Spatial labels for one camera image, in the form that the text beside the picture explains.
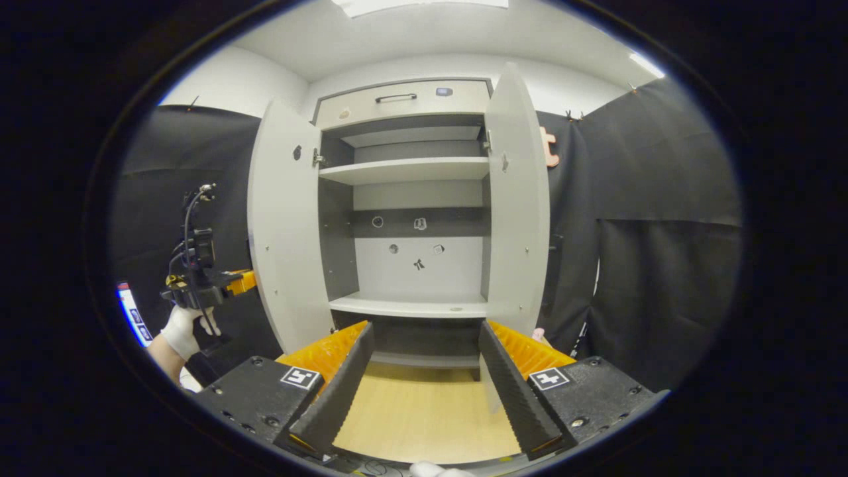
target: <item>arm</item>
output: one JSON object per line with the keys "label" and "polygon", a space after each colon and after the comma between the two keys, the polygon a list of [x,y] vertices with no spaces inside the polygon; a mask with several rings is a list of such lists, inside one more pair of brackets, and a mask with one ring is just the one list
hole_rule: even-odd
{"label": "arm", "polygon": [[[215,334],[220,336],[220,329],[215,323],[215,317],[212,316],[212,307],[206,309],[206,314],[212,322]],[[202,315],[203,312],[200,310],[174,306],[170,311],[168,324],[162,328],[162,333],[157,335],[153,339],[153,343],[148,346],[150,357],[162,369],[162,372],[176,384],[180,383],[180,371],[188,358],[200,351],[198,341],[194,339],[192,332],[194,320]],[[212,334],[212,330],[209,329],[205,319],[200,320],[200,324],[206,330],[206,334]]]}

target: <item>wooden floor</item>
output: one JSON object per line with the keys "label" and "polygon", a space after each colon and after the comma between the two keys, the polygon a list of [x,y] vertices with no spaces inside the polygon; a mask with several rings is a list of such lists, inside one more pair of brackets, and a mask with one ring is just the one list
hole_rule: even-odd
{"label": "wooden floor", "polygon": [[372,362],[336,447],[400,462],[465,463],[520,453],[504,408],[471,371]]}

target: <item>hand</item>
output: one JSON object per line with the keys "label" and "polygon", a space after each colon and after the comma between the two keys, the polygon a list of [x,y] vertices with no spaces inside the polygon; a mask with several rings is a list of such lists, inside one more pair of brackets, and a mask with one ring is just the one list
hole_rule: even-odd
{"label": "hand", "polygon": [[[220,336],[220,329],[218,329],[218,324],[215,323],[215,317],[212,316],[212,310],[213,307],[210,306],[206,309],[206,314],[209,316],[209,321],[212,322],[215,334]],[[176,351],[176,354],[180,355],[180,357],[186,361],[188,361],[188,358],[190,358],[194,353],[200,351],[200,345],[198,345],[198,341],[194,339],[193,330],[194,320],[198,317],[202,317],[203,315],[204,313],[200,310],[174,306],[174,308],[170,311],[168,324],[162,328],[162,335],[165,337],[165,340],[168,341],[170,347]],[[209,329],[209,325],[206,323],[205,318],[200,320],[200,325],[204,327],[206,334],[212,334],[212,330]]]}
{"label": "hand", "polygon": [[419,463],[412,464],[410,472],[413,477],[474,477],[474,474],[471,472],[459,469],[445,470],[428,461],[420,461]]}

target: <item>orange object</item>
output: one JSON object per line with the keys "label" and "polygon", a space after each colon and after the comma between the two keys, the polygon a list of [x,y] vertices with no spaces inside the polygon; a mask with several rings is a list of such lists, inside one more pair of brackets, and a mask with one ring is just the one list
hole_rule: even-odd
{"label": "orange object", "polygon": [[336,372],[348,357],[350,348],[353,347],[356,339],[360,337],[366,324],[368,324],[368,321],[363,320],[347,328],[340,329],[336,333],[317,340],[315,343],[299,351],[295,351],[291,355],[278,357],[276,362],[321,373],[321,376],[324,378],[324,385],[318,390],[318,394],[315,395],[315,397],[318,397],[324,388],[326,388],[327,384],[336,376]]}
{"label": "orange object", "polygon": [[554,167],[560,163],[560,156],[557,154],[550,153],[550,145],[556,143],[556,136],[553,134],[548,134],[545,131],[544,126],[540,126],[539,129],[542,131],[542,147],[544,148],[544,163],[548,165],[548,167]]}
{"label": "orange object", "polygon": [[530,373],[536,373],[548,368],[558,368],[576,362],[565,353],[561,353],[550,346],[518,333],[514,329],[497,324],[489,320],[495,336],[500,340],[506,352],[509,353],[512,362],[516,364],[519,373],[526,380]]}

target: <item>cabinet door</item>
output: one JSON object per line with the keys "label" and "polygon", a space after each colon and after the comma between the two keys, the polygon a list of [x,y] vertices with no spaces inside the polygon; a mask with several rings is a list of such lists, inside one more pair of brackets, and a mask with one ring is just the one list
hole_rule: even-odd
{"label": "cabinet door", "polygon": [[319,168],[312,165],[320,145],[321,131],[274,99],[250,161],[250,255],[265,313],[288,354],[332,327],[318,228]]}
{"label": "cabinet door", "polygon": [[487,318],[529,335],[542,302],[550,202],[536,110],[515,64],[506,64],[485,118],[492,206]]}

